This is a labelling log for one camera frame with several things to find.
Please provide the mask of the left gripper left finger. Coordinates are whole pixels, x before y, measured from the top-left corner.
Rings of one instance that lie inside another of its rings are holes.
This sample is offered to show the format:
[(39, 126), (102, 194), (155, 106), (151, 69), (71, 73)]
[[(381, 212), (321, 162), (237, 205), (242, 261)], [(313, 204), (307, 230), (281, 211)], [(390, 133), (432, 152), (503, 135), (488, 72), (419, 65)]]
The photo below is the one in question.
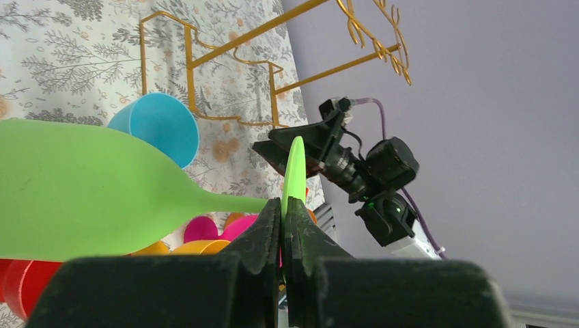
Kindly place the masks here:
[(46, 287), (28, 327), (275, 327), (281, 204), (214, 255), (78, 258)]

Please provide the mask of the green plastic wine glass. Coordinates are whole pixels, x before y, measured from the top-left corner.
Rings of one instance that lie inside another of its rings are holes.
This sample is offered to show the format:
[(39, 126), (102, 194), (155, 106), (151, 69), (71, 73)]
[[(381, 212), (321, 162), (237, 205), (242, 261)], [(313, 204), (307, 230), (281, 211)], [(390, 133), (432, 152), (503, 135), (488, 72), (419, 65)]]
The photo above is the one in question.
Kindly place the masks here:
[(266, 200), (200, 187), (154, 146), (110, 128), (1, 122), (1, 257), (125, 256), (194, 216), (258, 213)]

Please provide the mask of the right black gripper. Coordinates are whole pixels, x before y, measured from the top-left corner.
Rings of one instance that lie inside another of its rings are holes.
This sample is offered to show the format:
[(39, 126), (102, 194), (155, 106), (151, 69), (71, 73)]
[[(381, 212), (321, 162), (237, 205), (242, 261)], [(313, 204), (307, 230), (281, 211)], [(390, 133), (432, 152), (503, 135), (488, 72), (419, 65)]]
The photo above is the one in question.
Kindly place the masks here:
[(267, 140), (256, 141), (252, 149), (283, 176), (289, 165), (291, 145), (295, 138), (301, 137), (306, 177), (321, 174), (327, 179), (356, 179), (356, 159), (351, 149), (340, 144), (345, 132), (344, 120), (351, 107), (352, 100), (346, 97), (327, 100), (319, 106), (320, 122), (273, 129)]

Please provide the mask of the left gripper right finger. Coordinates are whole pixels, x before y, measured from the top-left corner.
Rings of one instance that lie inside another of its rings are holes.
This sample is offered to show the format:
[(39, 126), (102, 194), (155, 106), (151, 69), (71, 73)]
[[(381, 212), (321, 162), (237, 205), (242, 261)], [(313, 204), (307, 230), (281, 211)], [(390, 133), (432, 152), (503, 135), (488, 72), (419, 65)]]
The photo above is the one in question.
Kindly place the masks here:
[(283, 265), (291, 327), (512, 327), (502, 292), (456, 260), (356, 259), (290, 197)]

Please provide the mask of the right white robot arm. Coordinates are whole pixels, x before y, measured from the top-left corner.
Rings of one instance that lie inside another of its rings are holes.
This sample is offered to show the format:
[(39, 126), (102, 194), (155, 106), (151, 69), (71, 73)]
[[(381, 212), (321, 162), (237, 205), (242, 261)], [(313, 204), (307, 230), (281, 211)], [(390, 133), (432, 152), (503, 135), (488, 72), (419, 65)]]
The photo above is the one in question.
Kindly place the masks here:
[(385, 119), (384, 108), (375, 98), (334, 98), (320, 105), (320, 122), (274, 129), (267, 140), (255, 142), (252, 149), (284, 174), (289, 167), (291, 143), (301, 137), (306, 176), (320, 174), (345, 191), (349, 203), (362, 203), (354, 214), (364, 221), (380, 246), (402, 258), (444, 260), (444, 249), (434, 241), (405, 188), (419, 170), (407, 144), (398, 137), (383, 137), (365, 156), (340, 144), (344, 135), (361, 141), (346, 125), (352, 117), (350, 110), (365, 103), (376, 104), (380, 119)]

